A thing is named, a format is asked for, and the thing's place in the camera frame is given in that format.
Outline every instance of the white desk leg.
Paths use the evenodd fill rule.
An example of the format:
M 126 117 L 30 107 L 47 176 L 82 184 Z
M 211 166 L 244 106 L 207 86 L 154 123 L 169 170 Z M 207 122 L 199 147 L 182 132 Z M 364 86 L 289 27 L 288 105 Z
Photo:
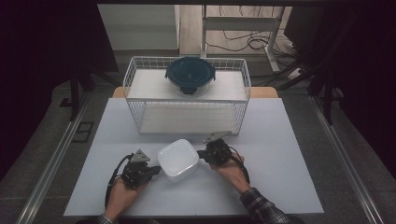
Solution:
M 206 58 L 206 5 L 202 6 L 202 42 L 201 58 Z
M 279 67 L 277 66 L 276 58 L 274 57 L 274 44 L 276 41 L 277 31 L 279 30 L 280 23 L 282 22 L 283 13 L 285 12 L 285 7 L 282 7 L 276 16 L 276 22 L 274 24 L 274 29 L 271 33 L 268 45 L 265 47 L 265 53 L 268 57 L 268 61 L 271 64 L 271 68 L 275 74 L 280 73 Z

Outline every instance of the wire basket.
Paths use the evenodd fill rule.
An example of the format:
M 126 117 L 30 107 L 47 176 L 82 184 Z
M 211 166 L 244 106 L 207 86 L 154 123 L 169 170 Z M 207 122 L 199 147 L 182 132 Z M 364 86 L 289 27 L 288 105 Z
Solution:
M 250 78 L 243 59 L 205 59 L 216 69 L 216 80 L 205 94 L 190 97 L 165 78 L 178 57 L 133 57 L 123 89 L 140 133 L 238 135 L 250 97 Z

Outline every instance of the wooden floor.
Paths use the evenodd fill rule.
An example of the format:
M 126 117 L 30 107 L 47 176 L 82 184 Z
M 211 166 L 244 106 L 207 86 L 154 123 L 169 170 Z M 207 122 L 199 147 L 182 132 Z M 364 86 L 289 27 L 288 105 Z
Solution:
M 238 6 L 208 6 L 207 16 L 232 16 L 232 17 L 276 17 L 280 7 L 238 7 Z M 276 49 L 282 51 L 291 51 L 288 46 L 289 40 L 283 36 L 283 30 L 290 15 L 291 7 L 286 7 L 280 30 L 276 38 Z M 197 55 L 200 54 L 202 41 L 202 7 L 201 6 L 180 6 L 180 54 L 181 55 Z M 269 36 L 269 32 L 262 32 L 256 36 Z M 244 38 L 229 40 L 226 38 L 236 38 L 245 36 Z M 248 38 L 251 32 L 240 31 L 208 31 L 206 35 L 206 43 L 210 45 L 221 46 L 226 49 L 242 49 L 248 44 Z M 259 48 L 262 43 L 252 43 L 254 48 Z M 230 51 L 215 47 L 207 47 L 207 54 L 244 54 L 244 55 L 260 55 L 265 54 L 264 49 L 252 49 L 247 47 L 238 51 Z

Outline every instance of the person's right hand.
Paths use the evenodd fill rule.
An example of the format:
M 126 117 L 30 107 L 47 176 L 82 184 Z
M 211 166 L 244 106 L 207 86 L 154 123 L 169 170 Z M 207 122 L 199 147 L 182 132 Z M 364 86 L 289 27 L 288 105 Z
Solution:
M 239 159 L 239 156 L 236 153 L 233 153 L 235 158 Z M 241 162 L 244 162 L 245 158 L 241 156 Z M 231 185 L 233 185 L 236 190 L 240 194 L 245 193 L 248 189 L 251 188 L 249 183 L 245 179 L 245 175 L 242 172 L 241 168 L 238 164 L 233 160 L 228 160 L 225 164 L 218 165 L 210 165 L 212 170 L 217 171 L 225 180 L 227 180 Z

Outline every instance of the human hand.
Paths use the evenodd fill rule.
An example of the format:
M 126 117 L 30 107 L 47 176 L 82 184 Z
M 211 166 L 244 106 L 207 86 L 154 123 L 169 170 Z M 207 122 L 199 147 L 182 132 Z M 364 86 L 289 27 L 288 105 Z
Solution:
M 241 162 L 244 162 L 245 160 L 243 156 L 239 158 L 236 153 L 233 153 L 233 156 Z M 233 160 L 228 160 L 225 164 L 221 166 L 211 164 L 210 168 L 217 171 L 225 180 L 233 185 L 233 187 L 238 190 L 240 194 L 243 194 L 251 188 L 249 183 L 246 181 L 245 175 L 242 172 L 241 168 Z
M 113 188 L 108 198 L 105 216 L 115 221 L 117 217 L 136 200 L 137 196 L 149 183 L 139 186 L 137 189 L 129 189 L 126 187 L 122 178 L 118 177 L 114 180 Z

